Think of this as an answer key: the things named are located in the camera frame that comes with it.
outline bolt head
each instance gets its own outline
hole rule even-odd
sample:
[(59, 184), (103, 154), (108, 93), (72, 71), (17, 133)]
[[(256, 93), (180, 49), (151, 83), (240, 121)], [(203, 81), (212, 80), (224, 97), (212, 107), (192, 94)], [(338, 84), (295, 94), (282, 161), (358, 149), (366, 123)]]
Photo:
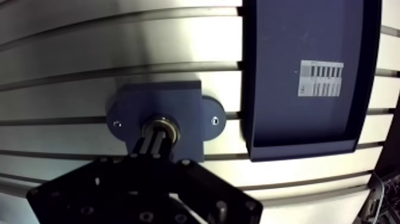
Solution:
[(190, 164), (190, 160), (182, 160), (181, 163), (185, 166)]
[(254, 201), (248, 201), (246, 202), (246, 207), (250, 209), (250, 211), (253, 211), (255, 209), (255, 202)]
[(211, 119), (212, 125), (218, 125), (219, 123), (220, 123), (220, 119), (218, 119), (217, 116), (212, 117), (212, 119)]
[(114, 127), (122, 127), (122, 124), (121, 124), (121, 122), (120, 122), (119, 120), (114, 121), (114, 122), (112, 123), (112, 125), (113, 125)]

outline slatwall panel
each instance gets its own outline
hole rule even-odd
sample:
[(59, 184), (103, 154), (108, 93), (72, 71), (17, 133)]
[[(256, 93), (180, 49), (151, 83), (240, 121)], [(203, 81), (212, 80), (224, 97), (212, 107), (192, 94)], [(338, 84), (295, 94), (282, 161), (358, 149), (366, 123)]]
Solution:
[[(388, 109), (396, 107), (400, 90), (400, 4), (383, 2), (382, 25), (391, 30), (381, 34), (377, 68), (384, 72), (375, 77), (356, 152), (251, 163), (235, 118), (218, 138), (204, 143), (204, 167), (235, 186), (252, 189), (246, 193), (256, 198), (278, 201), (264, 203), (263, 223), (288, 223), (289, 216), (299, 217), (301, 223), (319, 222), (318, 214), (332, 208), (343, 211), (329, 213), (333, 223), (349, 223), (365, 200), (368, 191), (354, 187), (364, 187), (369, 180), (367, 172), (382, 150), (378, 142), (385, 141), (393, 119)], [(0, 183), (28, 188), (97, 156), (124, 155), (123, 142), (109, 133), (104, 116), (107, 102), (126, 83), (201, 80), (204, 95), (217, 98), (230, 114), (239, 112), (242, 20), (235, 7), (241, 4), (0, 4)], [(347, 188), (351, 192), (338, 196), (336, 191)], [(321, 192), (328, 192), (325, 199), (310, 196)], [(25, 200), (0, 195), (0, 210), (7, 211), (0, 212), (1, 221), (34, 223), (32, 214), (22, 213), (13, 203), (27, 206)]]
[[(367, 116), (360, 144), (386, 139), (393, 115)], [(110, 134), (105, 124), (0, 126), (1, 151), (89, 155), (125, 155), (124, 142)], [(247, 153), (240, 121), (228, 120), (218, 138), (204, 142), (204, 154)]]

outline white label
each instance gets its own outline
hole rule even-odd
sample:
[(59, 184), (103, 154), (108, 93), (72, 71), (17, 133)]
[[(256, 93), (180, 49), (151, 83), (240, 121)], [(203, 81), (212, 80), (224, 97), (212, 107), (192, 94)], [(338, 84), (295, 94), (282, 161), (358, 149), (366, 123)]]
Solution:
[(301, 61), (299, 97), (338, 97), (344, 63)]

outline robotic arm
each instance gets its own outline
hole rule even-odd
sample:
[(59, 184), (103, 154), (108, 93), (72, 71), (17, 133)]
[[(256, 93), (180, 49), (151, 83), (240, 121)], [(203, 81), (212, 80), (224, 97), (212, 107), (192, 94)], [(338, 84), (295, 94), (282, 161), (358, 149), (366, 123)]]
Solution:
[(203, 223), (192, 211), (207, 223), (259, 223), (259, 201), (192, 160), (170, 161), (178, 136), (166, 119), (144, 130), (122, 160), (100, 158), (30, 190), (40, 223)]

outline screw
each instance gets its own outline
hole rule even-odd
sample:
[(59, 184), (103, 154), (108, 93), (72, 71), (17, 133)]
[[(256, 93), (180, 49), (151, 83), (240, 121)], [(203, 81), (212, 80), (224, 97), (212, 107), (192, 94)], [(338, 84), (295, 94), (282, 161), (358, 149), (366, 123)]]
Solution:
[(91, 215), (93, 212), (95, 211), (95, 209), (91, 206), (85, 206), (83, 208), (80, 209), (80, 213), (81, 214), (85, 214), (85, 215)]
[(150, 223), (151, 221), (153, 221), (154, 214), (151, 213), (150, 211), (145, 211), (145, 212), (142, 212), (142, 213), (139, 215), (139, 218), (140, 218), (140, 220), (143, 221), (143, 222), (148, 222), (148, 223)]
[(177, 222), (177, 223), (185, 223), (186, 221), (187, 221), (187, 217), (184, 215), (184, 214), (177, 214), (176, 216), (175, 216), (175, 221)]
[(250, 211), (252, 211), (253, 209), (255, 209), (255, 202), (254, 201), (248, 201), (246, 202), (246, 207), (250, 209)]
[(181, 163), (185, 166), (190, 164), (190, 160), (182, 160)]
[(218, 119), (218, 117), (214, 116), (211, 119), (211, 124), (212, 125), (218, 125), (220, 123), (220, 119)]
[(223, 223), (226, 220), (228, 205), (225, 203), (225, 201), (217, 201), (216, 205), (219, 211), (220, 222)]
[(128, 194), (129, 195), (138, 195), (139, 192), (138, 191), (129, 191)]
[(114, 121), (114, 122), (112, 123), (112, 125), (113, 125), (114, 127), (122, 127), (122, 124), (121, 124), (121, 122), (120, 122), (119, 120)]

